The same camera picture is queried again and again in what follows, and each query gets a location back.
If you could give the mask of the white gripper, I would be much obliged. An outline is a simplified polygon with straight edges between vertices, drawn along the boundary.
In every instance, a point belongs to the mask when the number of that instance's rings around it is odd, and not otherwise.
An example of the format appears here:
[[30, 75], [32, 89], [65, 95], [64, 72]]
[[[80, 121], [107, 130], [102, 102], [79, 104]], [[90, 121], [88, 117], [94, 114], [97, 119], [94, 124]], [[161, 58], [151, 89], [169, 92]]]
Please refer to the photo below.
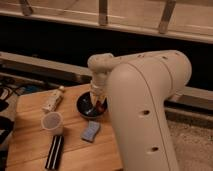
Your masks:
[[103, 74], [94, 75], [90, 82], [91, 85], [91, 92], [90, 98], [91, 103], [93, 106], [96, 106], [100, 102], [101, 95], [105, 92], [105, 85], [106, 85], [107, 76]]

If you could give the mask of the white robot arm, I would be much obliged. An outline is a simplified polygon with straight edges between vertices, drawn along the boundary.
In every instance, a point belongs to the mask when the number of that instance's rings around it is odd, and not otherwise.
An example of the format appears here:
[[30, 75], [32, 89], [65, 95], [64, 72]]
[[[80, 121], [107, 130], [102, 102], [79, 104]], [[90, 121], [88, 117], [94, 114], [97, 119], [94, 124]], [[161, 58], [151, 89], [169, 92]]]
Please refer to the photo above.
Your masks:
[[124, 171], [179, 171], [164, 101], [189, 82], [192, 66], [177, 50], [88, 59], [93, 102], [107, 100]]

